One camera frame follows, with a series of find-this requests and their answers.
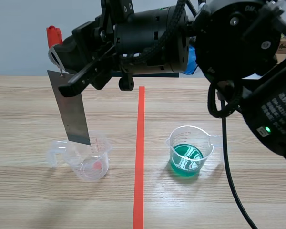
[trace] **empty measuring cup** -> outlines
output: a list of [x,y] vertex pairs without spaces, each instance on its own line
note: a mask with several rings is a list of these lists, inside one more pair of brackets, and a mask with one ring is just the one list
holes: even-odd
[[96,181],[108,171],[108,153],[112,146],[105,135],[98,131],[89,131],[91,145],[71,141],[53,141],[47,152],[51,167],[57,166],[56,154],[61,153],[63,160],[76,175],[84,181]]
[[181,126],[173,130],[166,140],[170,148],[170,164],[183,176],[198,174],[216,147],[222,146],[222,138],[210,136],[196,126]]

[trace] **metal sheet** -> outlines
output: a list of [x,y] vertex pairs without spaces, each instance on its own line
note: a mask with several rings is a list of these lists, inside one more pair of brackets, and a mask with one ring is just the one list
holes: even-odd
[[54,91],[56,102],[61,113],[61,119],[69,141],[90,145],[89,132],[86,122],[82,95],[63,97],[58,86],[67,84],[74,75],[49,71],[48,75]]

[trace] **wood grain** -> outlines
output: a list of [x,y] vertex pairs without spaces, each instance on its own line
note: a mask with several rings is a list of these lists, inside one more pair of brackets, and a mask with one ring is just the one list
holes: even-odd
[[[110,168],[97,183],[81,182],[65,164],[48,168],[52,140],[66,139],[47,77],[0,76],[0,229],[131,229],[138,88],[145,86],[144,223],[147,229],[247,229],[233,200],[218,149],[199,176],[184,179],[168,165],[165,140],[181,125],[221,134],[207,110],[205,79],[118,79],[83,92],[89,129],[113,145]],[[286,161],[256,140],[240,114],[228,118],[232,175],[256,225],[286,229]]]

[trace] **black bracket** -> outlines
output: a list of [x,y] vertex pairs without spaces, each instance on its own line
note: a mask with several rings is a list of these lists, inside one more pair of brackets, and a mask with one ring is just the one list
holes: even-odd
[[132,91],[134,87],[133,75],[122,71],[122,77],[119,80],[121,91]]

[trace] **screw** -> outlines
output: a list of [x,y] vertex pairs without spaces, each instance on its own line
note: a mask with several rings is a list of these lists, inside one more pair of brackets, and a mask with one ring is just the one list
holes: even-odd
[[231,20],[230,20],[230,25],[232,26],[236,26],[239,24],[239,18],[237,17],[233,17]]
[[262,43],[262,49],[269,49],[271,46],[271,42],[270,41],[265,41]]

